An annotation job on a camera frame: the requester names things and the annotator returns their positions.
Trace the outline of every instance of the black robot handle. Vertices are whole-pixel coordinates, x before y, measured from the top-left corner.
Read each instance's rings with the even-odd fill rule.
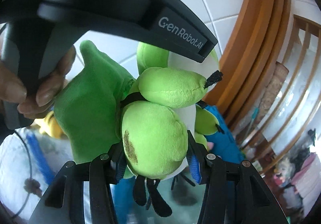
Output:
[[[41,82],[84,32],[85,29],[41,18],[10,22],[4,36],[1,60],[20,78],[27,95],[35,95]],[[5,122],[9,129],[27,127],[33,122],[20,114],[17,106],[4,102]]]

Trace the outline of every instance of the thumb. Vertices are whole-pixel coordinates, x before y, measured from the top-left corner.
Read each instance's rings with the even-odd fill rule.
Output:
[[[27,97],[23,83],[0,61],[0,100],[22,103]]]

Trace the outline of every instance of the green plush toy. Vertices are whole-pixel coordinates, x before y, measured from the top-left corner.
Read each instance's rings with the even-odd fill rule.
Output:
[[[217,119],[195,105],[215,82],[210,75],[216,67],[207,80],[199,69],[170,67],[172,53],[140,43],[135,80],[91,41],[82,42],[80,50],[85,67],[57,96],[54,110],[76,163],[92,161],[122,138],[125,177],[166,179],[187,165],[188,129],[205,147],[203,135],[217,131]],[[134,95],[140,98],[126,102]]]

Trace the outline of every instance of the silver screw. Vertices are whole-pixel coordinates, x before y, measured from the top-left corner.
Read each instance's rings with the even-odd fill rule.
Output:
[[[209,160],[214,160],[216,156],[212,153],[209,153],[208,155],[206,155],[206,158],[208,158]]]
[[[107,153],[103,153],[103,154],[100,156],[100,159],[101,159],[102,161],[108,160],[108,158],[109,158],[109,155],[108,155]]]
[[[66,168],[70,168],[74,165],[74,162],[73,161],[67,161],[66,162]]]
[[[242,165],[244,167],[250,167],[251,166],[251,163],[249,161],[242,161]]]

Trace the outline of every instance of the black device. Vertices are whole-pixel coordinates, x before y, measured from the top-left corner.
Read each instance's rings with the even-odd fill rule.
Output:
[[[146,42],[202,62],[217,43],[199,18],[180,0],[1,0],[0,23],[7,23],[5,65],[36,93],[60,58],[86,31],[95,30]],[[31,124],[5,104],[8,128]],[[248,162],[227,163],[195,143],[189,132],[187,158],[198,184],[206,184],[198,223],[223,223],[226,181],[236,189],[236,223],[285,224],[287,220],[261,176]],[[48,187],[30,222],[81,224],[83,181],[89,181],[92,222],[117,223],[109,183],[126,168],[123,145],[113,145],[92,162],[67,162]],[[3,223],[12,223],[0,203]]]

